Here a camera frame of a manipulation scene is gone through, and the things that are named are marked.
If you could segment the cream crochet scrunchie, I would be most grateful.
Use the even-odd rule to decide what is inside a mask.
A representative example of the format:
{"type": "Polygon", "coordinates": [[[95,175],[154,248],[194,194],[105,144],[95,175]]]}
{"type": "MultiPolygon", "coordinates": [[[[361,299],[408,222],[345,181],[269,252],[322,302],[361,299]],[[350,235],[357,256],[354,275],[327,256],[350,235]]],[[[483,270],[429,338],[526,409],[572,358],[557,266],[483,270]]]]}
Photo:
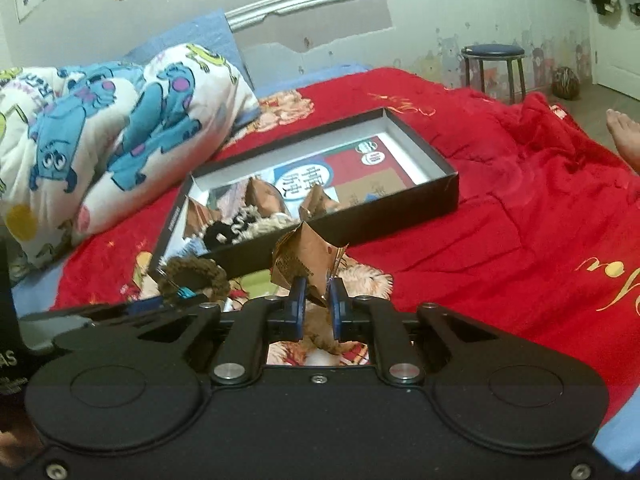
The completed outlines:
{"type": "Polygon", "coordinates": [[[290,226],[298,226],[299,220],[285,214],[284,212],[275,212],[269,217],[259,218],[251,223],[242,233],[244,240],[254,240],[254,238],[281,231],[290,226]]]}

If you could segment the brown crochet scrunchie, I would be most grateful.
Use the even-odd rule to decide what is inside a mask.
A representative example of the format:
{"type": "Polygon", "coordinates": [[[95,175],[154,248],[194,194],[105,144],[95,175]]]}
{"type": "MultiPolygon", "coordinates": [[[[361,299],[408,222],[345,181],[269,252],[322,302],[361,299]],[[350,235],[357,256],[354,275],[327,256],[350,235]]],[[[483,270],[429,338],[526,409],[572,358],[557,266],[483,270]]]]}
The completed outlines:
{"type": "Polygon", "coordinates": [[[224,301],[230,294],[226,271],[212,259],[195,256],[172,257],[160,268],[157,289],[168,298],[186,288],[209,301],[224,301]]]}

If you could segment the blue padded stool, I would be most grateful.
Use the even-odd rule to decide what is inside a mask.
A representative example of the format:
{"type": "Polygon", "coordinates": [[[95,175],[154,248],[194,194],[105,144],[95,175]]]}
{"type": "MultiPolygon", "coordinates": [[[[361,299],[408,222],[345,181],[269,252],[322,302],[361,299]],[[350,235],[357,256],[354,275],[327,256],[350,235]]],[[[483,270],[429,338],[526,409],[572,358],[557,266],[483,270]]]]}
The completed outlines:
{"type": "Polygon", "coordinates": [[[503,64],[506,68],[506,88],[508,88],[509,102],[514,104],[516,102],[515,79],[518,79],[520,84],[522,99],[526,97],[527,93],[524,70],[525,57],[525,49],[516,44],[472,44],[472,46],[465,46],[461,49],[464,85],[465,87],[472,86],[472,62],[477,64],[481,92],[486,91],[485,64],[488,63],[492,68],[503,64]]]}

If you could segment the red bed blanket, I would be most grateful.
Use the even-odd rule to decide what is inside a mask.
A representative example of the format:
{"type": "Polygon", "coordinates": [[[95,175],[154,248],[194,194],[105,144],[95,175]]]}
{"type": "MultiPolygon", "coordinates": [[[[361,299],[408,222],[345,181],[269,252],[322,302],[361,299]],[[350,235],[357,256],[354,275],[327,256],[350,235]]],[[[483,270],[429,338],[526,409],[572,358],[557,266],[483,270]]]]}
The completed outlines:
{"type": "Polygon", "coordinates": [[[584,361],[619,411],[639,385],[639,179],[541,94],[509,106],[378,68],[303,88],[221,156],[379,107],[457,170],[459,207],[349,255],[393,277],[401,311],[434,301],[584,361]]]}

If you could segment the person bare foot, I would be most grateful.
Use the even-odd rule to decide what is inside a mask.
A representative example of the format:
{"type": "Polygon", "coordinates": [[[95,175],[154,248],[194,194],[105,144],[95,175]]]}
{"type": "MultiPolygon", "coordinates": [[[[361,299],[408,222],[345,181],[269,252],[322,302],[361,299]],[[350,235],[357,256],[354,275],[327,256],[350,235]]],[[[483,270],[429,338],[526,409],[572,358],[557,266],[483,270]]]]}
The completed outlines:
{"type": "Polygon", "coordinates": [[[640,124],[612,108],[606,111],[605,117],[608,132],[612,136],[620,158],[636,174],[640,174],[640,124]]]}

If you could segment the colourful history book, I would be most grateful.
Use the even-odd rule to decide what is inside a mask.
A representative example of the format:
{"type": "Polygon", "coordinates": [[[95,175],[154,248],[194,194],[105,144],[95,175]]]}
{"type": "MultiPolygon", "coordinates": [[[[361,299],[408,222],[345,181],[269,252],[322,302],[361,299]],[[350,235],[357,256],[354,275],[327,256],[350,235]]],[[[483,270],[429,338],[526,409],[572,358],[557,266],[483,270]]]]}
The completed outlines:
{"type": "Polygon", "coordinates": [[[198,182],[198,199],[232,217],[246,205],[250,177],[273,184],[293,218],[299,217],[298,207],[315,184],[345,208],[426,181],[416,162],[387,133],[360,134],[352,140],[322,136],[212,172],[198,182]]]}

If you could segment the blue pillow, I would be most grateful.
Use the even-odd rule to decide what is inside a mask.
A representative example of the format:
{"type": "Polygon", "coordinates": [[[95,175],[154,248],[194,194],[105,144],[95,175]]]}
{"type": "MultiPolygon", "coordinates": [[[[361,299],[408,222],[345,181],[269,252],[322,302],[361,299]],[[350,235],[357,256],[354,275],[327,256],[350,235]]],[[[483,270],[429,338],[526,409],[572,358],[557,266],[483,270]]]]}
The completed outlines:
{"type": "Polygon", "coordinates": [[[199,44],[210,52],[218,53],[233,64],[242,74],[250,88],[254,84],[244,63],[240,48],[236,44],[226,14],[221,9],[183,22],[167,32],[146,40],[124,55],[124,60],[134,64],[150,62],[155,55],[177,44],[199,44]]]}

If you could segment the white door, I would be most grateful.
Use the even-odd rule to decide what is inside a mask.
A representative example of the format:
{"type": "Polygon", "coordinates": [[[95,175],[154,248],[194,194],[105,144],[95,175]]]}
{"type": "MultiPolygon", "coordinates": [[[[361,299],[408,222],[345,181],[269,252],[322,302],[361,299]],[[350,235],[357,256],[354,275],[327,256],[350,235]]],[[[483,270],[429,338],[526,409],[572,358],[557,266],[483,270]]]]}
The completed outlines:
{"type": "Polygon", "coordinates": [[[599,15],[587,0],[592,78],[600,86],[639,97],[639,15],[626,6],[599,15]]]}

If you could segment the brown patterned ball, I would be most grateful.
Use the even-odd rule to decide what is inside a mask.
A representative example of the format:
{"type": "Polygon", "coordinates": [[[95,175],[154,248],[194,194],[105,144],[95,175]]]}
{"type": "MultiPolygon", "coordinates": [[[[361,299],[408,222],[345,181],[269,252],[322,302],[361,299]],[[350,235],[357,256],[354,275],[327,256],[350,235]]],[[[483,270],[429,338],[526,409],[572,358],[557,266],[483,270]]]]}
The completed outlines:
{"type": "Polygon", "coordinates": [[[578,76],[568,66],[559,66],[552,73],[551,92],[559,99],[574,101],[580,95],[578,76]]]}

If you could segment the light blue bed sheet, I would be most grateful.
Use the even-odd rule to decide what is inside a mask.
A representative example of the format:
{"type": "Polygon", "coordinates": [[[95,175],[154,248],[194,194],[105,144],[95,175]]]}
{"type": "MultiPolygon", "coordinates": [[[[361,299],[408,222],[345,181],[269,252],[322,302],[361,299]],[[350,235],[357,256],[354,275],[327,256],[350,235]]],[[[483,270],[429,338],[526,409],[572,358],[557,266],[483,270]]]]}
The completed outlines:
{"type": "Polygon", "coordinates": [[[634,395],[600,429],[594,448],[613,465],[631,472],[640,460],[640,392],[634,395]]]}

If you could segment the monster print white blanket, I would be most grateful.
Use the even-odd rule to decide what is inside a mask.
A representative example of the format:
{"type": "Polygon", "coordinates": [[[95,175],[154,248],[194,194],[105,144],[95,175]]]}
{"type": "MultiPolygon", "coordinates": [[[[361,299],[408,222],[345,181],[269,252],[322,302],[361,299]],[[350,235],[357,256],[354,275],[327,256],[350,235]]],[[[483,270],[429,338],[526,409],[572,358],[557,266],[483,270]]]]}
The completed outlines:
{"type": "Polygon", "coordinates": [[[241,71],[199,44],[144,64],[1,74],[1,229],[18,275],[155,200],[259,113],[241,71]]]}

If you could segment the black cardboard box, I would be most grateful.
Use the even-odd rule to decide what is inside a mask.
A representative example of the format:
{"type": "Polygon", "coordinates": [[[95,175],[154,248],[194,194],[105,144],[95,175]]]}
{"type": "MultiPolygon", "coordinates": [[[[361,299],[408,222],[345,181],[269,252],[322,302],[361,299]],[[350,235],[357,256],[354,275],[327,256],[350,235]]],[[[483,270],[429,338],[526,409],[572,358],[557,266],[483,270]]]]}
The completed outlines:
{"type": "Polygon", "coordinates": [[[186,220],[198,205],[222,215],[206,228],[218,236],[206,254],[236,278],[268,268],[284,229],[249,226],[228,243],[222,237],[247,200],[280,208],[295,229],[308,223],[334,246],[393,233],[456,210],[459,176],[391,110],[370,112],[295,133],[261,148],[209,162],[186,177],[149,264],[153,278],[186,248],[186,220]]]}

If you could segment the brown pyramid snack packet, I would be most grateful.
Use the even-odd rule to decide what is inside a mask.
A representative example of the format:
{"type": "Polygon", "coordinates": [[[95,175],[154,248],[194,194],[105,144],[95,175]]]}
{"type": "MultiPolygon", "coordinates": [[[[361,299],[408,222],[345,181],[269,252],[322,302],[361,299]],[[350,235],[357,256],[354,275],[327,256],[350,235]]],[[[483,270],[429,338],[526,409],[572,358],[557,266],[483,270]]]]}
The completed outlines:
{"type": "Polygon", "coordinates": [[[303,222],[284,234],[274,246],[271,281],[290,289],[296,278],[304,278],[309,300],[326,306],[329,280],[337,276],[346,249],[346,246],[330,244],[303,222]]]}
{"type": "Polygon", "coordinates": [[[244,202],[254,206],[262,218],[273,214],[288,214],[288,207],[280,191],[269,182],[258,177],[250,177],[245,190],[244,202]]]}
{"type": "Polygon", "coordinates": [[[298,207],[298,215],[302,221],[310,221],[325,214],[332,214],[342,208],[341,204],[331,198],[321,185],[315,184],[298,207]]]}

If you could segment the black crochet scrunchie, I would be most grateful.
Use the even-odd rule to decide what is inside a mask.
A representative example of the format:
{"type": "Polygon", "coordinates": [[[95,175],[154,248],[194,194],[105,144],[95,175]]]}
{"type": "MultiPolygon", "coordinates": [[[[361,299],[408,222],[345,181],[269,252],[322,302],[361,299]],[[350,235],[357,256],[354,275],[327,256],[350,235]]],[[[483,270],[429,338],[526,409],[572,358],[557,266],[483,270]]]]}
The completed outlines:
{"type": "Polygon", "coordinates": [[[239,243],[241,235],[260,219],[259,214],[244,209],[239,211],[229,222],[215,221],[203,234],[203,242],[207,249],[213,250],[221,246],[239,243]]]}

